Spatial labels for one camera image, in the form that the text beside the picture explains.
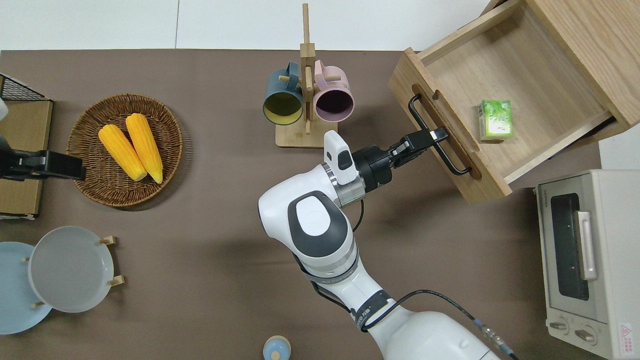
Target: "black metal handle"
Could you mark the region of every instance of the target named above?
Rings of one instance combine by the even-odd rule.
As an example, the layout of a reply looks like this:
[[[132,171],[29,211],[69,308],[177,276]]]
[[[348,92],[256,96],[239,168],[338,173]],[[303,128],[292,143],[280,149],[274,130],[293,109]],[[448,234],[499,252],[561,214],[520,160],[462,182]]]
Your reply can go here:
[[[414,103],[418,101],[420,98],[421,98],[421,94],[415,94],[415,96],[413,96],[411,100],[409,100],[409,112],[411,113],[415,121],[418,123],[420,128],[422,128],[422,130],[429,132],[430,130],[427,124],[424,123],[424,120],[422,119],[420,114],[418,114],[418,111],[415,109]],[[444,161],[445,165],[447,165],[447,168],[449,169],[449,171],[451,171],[454,175],[460,176],[471,171],[470,167],[464,170],[458,169],[456,165],[451,161],[447,153],[444,152],[444,149],[442,149],[442,146],[440,146],[439,143],[437,142],[434,143],[433,147],[436,149],[436,152],[438,153],[438,155],[440,155],[440,158],[442,159],[442,161]]]

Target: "yellow corn cob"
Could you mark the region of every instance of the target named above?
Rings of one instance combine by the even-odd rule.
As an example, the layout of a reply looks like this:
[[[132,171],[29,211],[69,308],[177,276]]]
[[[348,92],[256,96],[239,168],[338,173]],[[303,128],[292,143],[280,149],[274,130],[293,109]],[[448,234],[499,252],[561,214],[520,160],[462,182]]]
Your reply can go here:
[[[133,113],[127,117],[126,122],[133,147],[136,148],[142,165],[158,184],[162,183],[162,160],[147,118],[142,114]]]
[[[147,176],[147,171],[136,151],[117,126],[113,124],[103,126],[98,131],[98,137],[113,159],[133,181],[139,181]]]

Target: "warning label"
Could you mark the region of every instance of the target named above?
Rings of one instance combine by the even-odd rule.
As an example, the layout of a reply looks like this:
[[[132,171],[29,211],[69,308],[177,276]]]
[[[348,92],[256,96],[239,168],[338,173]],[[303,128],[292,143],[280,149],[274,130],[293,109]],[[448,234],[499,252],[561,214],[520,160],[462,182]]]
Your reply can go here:
[[[623,355],[634,354],[634,335],[630,323],[620,324],[620,353]]]

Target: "green box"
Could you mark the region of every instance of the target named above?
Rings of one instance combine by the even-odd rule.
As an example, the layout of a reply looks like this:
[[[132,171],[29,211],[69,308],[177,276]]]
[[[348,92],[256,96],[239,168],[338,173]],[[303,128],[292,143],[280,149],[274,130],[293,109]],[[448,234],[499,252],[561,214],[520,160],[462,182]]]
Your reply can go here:
[[[502,142],[513,137],[511,101],[482,100],[478,106],[480,141]]]

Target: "black cable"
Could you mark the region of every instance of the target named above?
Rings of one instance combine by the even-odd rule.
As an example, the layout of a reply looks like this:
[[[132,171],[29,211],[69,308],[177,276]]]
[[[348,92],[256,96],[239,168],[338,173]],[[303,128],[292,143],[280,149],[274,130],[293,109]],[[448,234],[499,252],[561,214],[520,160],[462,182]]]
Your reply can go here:
[[[353,232],[355,233],[362,222],[362,217],[364,217],[364,199],[360,200],[360,218],[358,219],[358,223],[353,227]]]
[[[313,281],[311,282],[311,285],[313,285],[314,290],[316,291],[316,293],[318,293],[318,295],[322,296],[323,298],[329,300],[330,302],[333,302],[334,304],[340,306],[341,308],[343,308],[346,312],[351,313],[351,310],[349,310],[348,307],[346,307],[343,303],[339,302],[338,300],[335,300],[327,295],[325,295],[324,293],[322,293],[318,287],[318,285],[316,283],[314,283]]]
[[[379,318],[375,319],[372,323],[370,323],[369,325],[364,325],[362,327],[362,332],[367,332],[370,328],[376,326],[380,321],[382,321],[382,319],[385,318],[385,316],[389,315],[389,313],[391,313],[391,311],[393,311],[397,306],[402,304],[408,298],[410,298],[410,297],[412,297],[414,295],[418,295],[418,294],[436,295],[437,297],[440,297],[441,299],[444,299],[448,303],[450,303],[451,305],[455,306],[456,309],[460,310],[464,315],[466,315],[468,318],[470,318],[471,321],[476,319],[473,316],[471,316],[471,314],[467,310],[465,310],[462,306],[458,305],[457,302],[451,300],[450,298],[446,297],[445,295],[443,295],[443,294],[441,294],[441,293],[439,293],[437,291],[433,291],[433,290],[415,290],[415,291],[412,291],[412,292],[406,294],[400,300],[398,300],[395,304],[391,305],[390,308],[388,308],[382,315],[380,315]]]

